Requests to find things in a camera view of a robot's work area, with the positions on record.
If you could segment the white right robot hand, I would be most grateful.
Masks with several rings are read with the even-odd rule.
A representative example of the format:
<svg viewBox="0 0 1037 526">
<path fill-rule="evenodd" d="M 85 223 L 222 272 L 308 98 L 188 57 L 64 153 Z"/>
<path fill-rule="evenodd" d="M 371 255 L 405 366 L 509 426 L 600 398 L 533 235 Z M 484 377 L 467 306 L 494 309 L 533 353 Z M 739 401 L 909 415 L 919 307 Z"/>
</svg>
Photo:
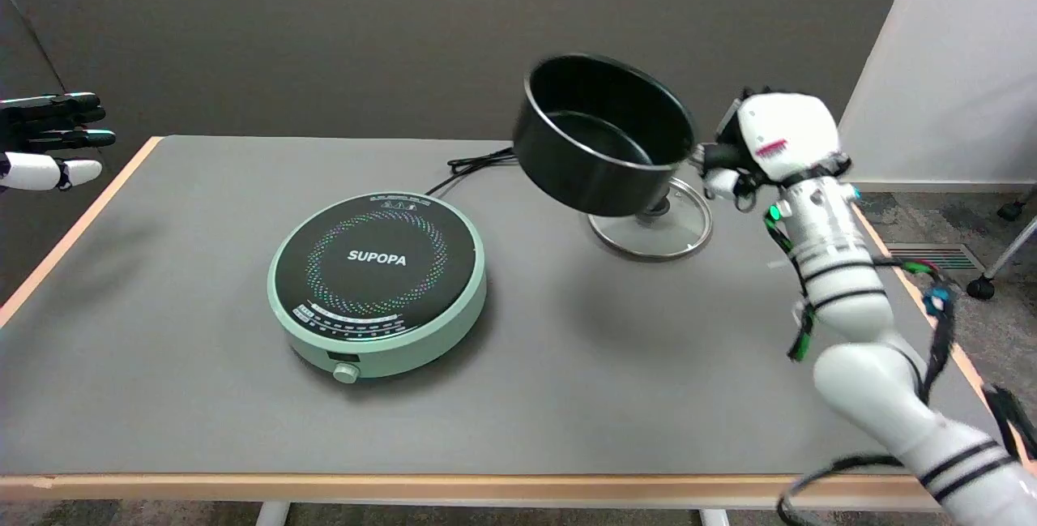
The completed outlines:
<svg viewBox="0 0 1037 526">
<path fill-rule="evenodd" d="M 852 166 L 839 128 L 817 96 L 764 87 L 734 98 L 714 139 L 693 154 L 708 199 L 754 207 L 762 187 L 788 189 L 803 179 L 841 177 Z"/>
</svg>

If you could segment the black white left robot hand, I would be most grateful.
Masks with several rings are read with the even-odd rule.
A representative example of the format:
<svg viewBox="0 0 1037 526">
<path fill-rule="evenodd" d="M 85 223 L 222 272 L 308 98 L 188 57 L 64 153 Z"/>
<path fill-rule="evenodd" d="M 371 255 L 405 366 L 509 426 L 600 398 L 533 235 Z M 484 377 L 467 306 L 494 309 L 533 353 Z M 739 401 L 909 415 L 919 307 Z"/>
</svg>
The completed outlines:
<svg viewBox="0 0 1037 526">
<path fill-rule="evenodd" d="M 89 126 L 105 118 L 93 92 L 3 99 L 1 190 L 64 191 L 99 178 L 99 160 L 52 153 L 114 145 L 114 131 Z"/>
</svg>

